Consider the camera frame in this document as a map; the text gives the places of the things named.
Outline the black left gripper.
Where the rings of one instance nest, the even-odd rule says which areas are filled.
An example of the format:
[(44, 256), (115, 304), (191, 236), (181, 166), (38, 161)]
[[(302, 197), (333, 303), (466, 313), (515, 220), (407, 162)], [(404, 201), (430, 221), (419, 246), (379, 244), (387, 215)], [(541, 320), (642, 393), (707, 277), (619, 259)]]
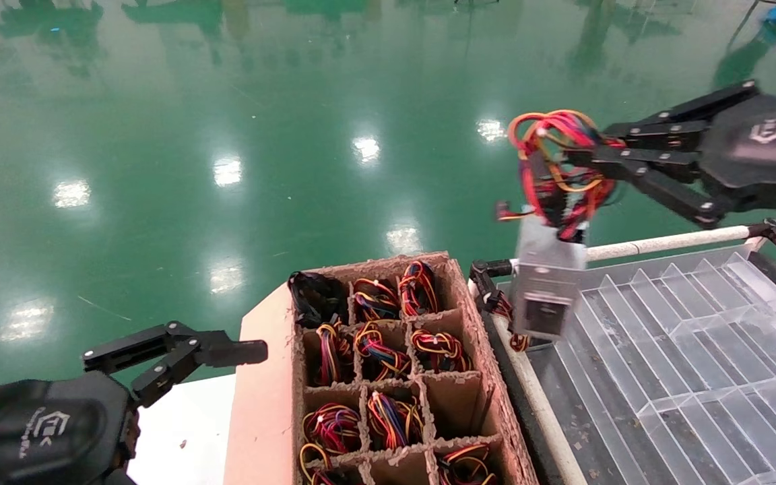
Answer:
[(138, 414), (100, 372), (0, 385), (0, 484), (131, 484)]

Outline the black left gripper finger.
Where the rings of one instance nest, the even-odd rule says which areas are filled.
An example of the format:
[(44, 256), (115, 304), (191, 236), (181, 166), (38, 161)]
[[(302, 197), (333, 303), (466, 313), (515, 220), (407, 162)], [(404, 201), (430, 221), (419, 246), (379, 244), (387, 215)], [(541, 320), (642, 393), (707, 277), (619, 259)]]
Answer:
[(84, 352), (84, 371), (113, 375), (154, 360), (151, 368), (134, 378), (131, 392), (136, 406), (148, 408), (190, 377), (200, 366), (227, 368), (267, 361), (265, 341), (234, 341), (221, 329), (196, 331), (170, 321), (120, 337)]

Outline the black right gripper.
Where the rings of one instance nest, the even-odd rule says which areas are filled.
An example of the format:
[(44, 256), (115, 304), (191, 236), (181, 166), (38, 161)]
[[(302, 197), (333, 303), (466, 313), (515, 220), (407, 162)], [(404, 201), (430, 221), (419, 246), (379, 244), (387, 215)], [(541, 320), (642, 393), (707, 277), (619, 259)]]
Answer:
[[(564, 159), (632, 185), (700, 228), (718, 227), (729, 212), (776, 211), (776, 96), (761, 94), (752, 80), (610, 124), (604, 135), (628, 148), (565, 150)], [(702, 184), (711, 196), (690, 187), (700, 175), (687, 152), (699, 144)]]

